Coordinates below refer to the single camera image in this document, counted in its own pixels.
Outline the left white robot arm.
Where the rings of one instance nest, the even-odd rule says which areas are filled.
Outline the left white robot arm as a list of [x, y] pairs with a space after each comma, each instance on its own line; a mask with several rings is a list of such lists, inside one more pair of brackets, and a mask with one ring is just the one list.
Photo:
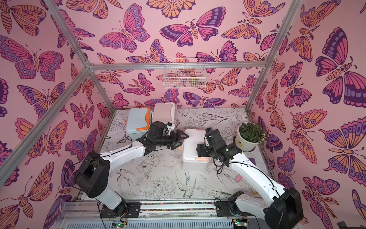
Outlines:
[[170, 130], [163, 122], [151, 123], [149, 129], [129, 146], [105, 153], [90, 152], [75, 172], [74, 181], [89, 198], [96, 199], [116, 218], [127, 213], [125, 200], [108, 185], [109, 174], [117, 167], [150, 154], [157, 147], [174, 150], [183, 145], [188, 134]]

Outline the white pink medicine chest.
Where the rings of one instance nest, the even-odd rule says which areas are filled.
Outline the white pink medicine chest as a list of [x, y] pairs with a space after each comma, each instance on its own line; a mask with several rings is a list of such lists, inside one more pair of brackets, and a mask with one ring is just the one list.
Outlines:
[[204, 171], [212, 162], [210, 157], [198, 155], [197, 147], [204, 143], [206, 132], [198, 129], [186, 129], [189, 137], [183, 142], [183, 168], [189, 171]]

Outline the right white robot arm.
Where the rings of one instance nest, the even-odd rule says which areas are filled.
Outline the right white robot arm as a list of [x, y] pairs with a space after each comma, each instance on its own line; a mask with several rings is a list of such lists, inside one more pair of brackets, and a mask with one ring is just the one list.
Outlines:
[[219, 130], [206, 129], [204, 142], [198, 144], [197, 152], [220, 162], [218, 172], [228, 167], [238, 173], [260, 195], [255, 198], [242, 191], [231, 195], [227, 208], [233, 215], [251, 214], [264, 219], [271, 229], [292, 229], [304, 218], [299, 192], [274, 181], [235, 144], [226, 144]]

